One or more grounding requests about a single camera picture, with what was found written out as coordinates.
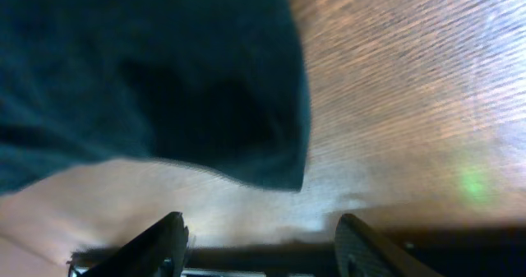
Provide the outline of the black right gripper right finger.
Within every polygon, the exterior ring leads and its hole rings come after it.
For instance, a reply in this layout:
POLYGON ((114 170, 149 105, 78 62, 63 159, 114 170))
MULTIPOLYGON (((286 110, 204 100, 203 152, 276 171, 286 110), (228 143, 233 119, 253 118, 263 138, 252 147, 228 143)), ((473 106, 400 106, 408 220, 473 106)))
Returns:
POLYGON ((335 256, 343 277, 441 277, 352 214, 339 219, 335 256))

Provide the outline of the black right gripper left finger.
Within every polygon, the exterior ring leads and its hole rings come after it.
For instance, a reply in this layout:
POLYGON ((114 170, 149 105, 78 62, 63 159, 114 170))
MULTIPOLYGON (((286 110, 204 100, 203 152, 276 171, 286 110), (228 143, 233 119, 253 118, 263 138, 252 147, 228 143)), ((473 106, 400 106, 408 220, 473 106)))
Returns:
POLYGON ((81 277, 180 277, 188 237, 182 214, 171 212, 81 277))

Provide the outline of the black Nike t-shirt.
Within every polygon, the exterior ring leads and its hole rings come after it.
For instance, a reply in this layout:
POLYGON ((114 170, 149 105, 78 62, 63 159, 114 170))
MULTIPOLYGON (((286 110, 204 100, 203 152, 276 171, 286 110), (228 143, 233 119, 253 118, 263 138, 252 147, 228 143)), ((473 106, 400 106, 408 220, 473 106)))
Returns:
POLYGON ((1 191, 112 159, 302 188, 310 102, 288 0, 1 0, 1 191))

